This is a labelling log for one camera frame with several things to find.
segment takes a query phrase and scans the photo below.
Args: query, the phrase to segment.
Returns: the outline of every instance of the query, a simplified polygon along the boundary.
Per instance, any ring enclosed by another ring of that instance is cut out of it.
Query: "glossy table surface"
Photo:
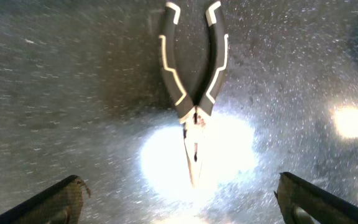
[[[191,94],[210,1],[180,1]],[[358,206],[358,1],[223,1],[227,78],[192,190],[158,62],[164,1],[0,0],[0,213],[76,174],[80,223],[283,223],[290,171]]]

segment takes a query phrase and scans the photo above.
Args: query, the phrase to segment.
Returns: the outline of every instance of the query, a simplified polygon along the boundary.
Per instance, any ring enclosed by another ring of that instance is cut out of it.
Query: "pliers jaw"
[[[197,188],[201,180],[201,171],[206,155],[206,124],[209,115],[201,108],[195,107],[193,116],[185,121],[184,140],[189,175],[193,188]]]

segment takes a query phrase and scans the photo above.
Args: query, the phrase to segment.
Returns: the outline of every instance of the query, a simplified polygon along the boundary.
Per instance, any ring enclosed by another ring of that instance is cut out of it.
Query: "black handle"
[[[202,96],[199,107],[208,115],[212,113],[212,107],[215,104],[216,97],[221,90],[226,76],[225,69],[227,65],[227,38],[229,35],[224,24],[221,2],[216,1],[205,12],[209,26],[209,36],[211,38],[211,60],[209,71],[212,72],[211,79]]]
[[[175,104],[180,121],[183,123],[187,116],[192,115],[190,112],[193,111],[194,106],[180,80],[173,53],[175,28],[178,24],[179,16],[179,6],[172,2],[167,2],[165,5],[165,20],[159,37],[161,40],[162,77]]]

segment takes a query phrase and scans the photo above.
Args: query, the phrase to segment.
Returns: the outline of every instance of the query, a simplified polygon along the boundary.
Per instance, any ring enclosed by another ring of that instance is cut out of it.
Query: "black granite surface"
[[[358,1],[222,2],[219,184],[203,192],[189,189],[160,76],[164,4],[0,0],[0,213],[70,174],[93,191],[80,223],[283,223],[283,171],[358,206],[358,121],[343,136],[337,118],[358,117]],[[211,1],[177,4],[177,64],[193,94]]]

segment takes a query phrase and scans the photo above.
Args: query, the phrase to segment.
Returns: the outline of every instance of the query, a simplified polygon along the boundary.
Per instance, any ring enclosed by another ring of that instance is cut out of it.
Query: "speckled surface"
[[[160,77],[164,2],[56,2],[0,0],[0,213],[70,174],[93,191],[80,223],[283,223],[283,171],[358,205],[358,138],[334,122],[338,108],[358,108],[358,1],[223,1],[221,171],[207,194],[187,189]],[[178,2],[191,94],[207,65],[209,3]]]

